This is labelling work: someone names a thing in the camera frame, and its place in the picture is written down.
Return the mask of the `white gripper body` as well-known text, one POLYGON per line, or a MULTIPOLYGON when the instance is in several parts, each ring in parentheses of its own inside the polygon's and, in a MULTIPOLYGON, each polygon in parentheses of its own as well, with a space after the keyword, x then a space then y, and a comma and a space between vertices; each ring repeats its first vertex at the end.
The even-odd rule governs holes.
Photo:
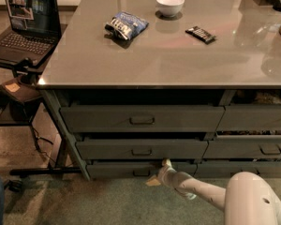
POLYGON ((185 175, 172 167, 163 167, 157 176, 159 182, 169 188, 184 188, 185 175))

